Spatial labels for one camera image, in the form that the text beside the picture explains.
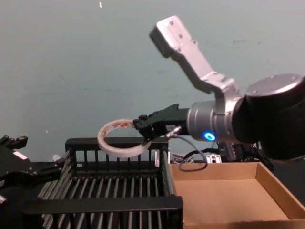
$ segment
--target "teal wall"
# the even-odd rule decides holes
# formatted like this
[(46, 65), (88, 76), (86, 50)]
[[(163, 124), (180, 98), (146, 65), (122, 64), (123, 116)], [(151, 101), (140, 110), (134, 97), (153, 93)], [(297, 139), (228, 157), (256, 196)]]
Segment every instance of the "teal wall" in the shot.
[[(148, 34), (178, 15), (214, 69), (244, 90), (305, 73), (300, 0), (1, 0), (0, 135), (29, 137), (33, 161), (63, 155), (71, 137), (105, 123), (212, 99), (164, 59)], [(172, 152), (189, 147), (176, 140)]]

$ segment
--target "cable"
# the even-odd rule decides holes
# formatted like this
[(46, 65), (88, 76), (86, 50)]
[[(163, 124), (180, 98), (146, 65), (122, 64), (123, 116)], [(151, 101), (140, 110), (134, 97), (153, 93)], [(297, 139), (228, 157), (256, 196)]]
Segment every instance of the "cable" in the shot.
[(183, 163), (184, 163), (190, 156), (192, 156), (192, 155), (194, 154), (194, 153), (193, 153), (193, 154), (190, 155), (190, 153), (188, 153), (187, 155), (184, 156), (184, 158), (181, 160), (181, 162), (180, 162), (180, 164), (179, 164), (179, 169), (180, 169), (181, 171), (183, 171), (183, 172), (195, 172), (195, 171), (203, 170), (203, 169), (205, 169), (205, 168), (208, 166), (208, 163), (207, 163), (206, 160), (205, 160), (204, 154), (203, 154), (203, 153), (201, 152), (201, 150), (200, 150), (197, 146), (195, 146), (190, 140), (188, 140), (188, 139), (186, 139), (186, 138), (184, 138), (184, 137), (182, 137), (182, 136), (178, 136), (178, 135), (176, 135), (176, 136), (174, 136), (174, 137), (175, 137), (175, 138), (179, 138), (179, 139), (181, 139), (181, 140), (187, 142), (187, 143), (190, 144), (193, 148), (195, 148), (195, 149), (197, 150), (197, 151), (195, 151), (195, 152), (199, 153), (199, 154), (202, 156), (203, 162), (204, 162), (204, 166), (201, 167), (201, 168), (195, 168), (195, 169), (184, 169), (184, 168), (182, 168)]

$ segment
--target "brown cardboard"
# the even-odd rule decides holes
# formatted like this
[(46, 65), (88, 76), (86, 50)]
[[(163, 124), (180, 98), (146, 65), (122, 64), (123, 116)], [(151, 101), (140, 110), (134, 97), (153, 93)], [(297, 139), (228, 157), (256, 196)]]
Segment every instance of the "brown cardboard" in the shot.
[(172, 164), (171, 170), (184, 228), (305, 229), (305, 208), (261, 163), (209, 164), (198, 172)]

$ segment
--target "tape roll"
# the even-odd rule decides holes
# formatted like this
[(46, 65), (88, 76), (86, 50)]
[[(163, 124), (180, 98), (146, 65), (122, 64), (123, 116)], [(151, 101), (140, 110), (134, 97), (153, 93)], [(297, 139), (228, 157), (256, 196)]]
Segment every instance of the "tape roll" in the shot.
[(98, 135), (97, 135), (97, 140), (99, 143), (99, 147), (102, 151), (107, 153), (110, 156), (116, 156), (116, 157), (133, 157), (137, 156), (141, 153), (144, 153), (149, 146), (151, 145), (151, 142), (143, 142), (135, 147), (131, 148), (115, 148), (110, 145), (108, 145), (105, 142), (105, 137), (108, 135), (109, 132), (115, 129), (120, 129), (120, 128), (135, 128), (133, 125), (133, 120), (132, 119), (119, 119), (112, 121), (110, 123), (107, 123), (104, 125)]

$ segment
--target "blue led light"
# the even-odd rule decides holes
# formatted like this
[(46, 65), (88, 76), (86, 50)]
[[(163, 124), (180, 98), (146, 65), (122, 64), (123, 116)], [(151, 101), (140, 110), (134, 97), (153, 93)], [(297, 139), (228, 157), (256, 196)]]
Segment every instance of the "blue led light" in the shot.
[(208, 141), (214, 141), (216, 139), (215, 135), (211, 132), (204, 132), (203, 137)]

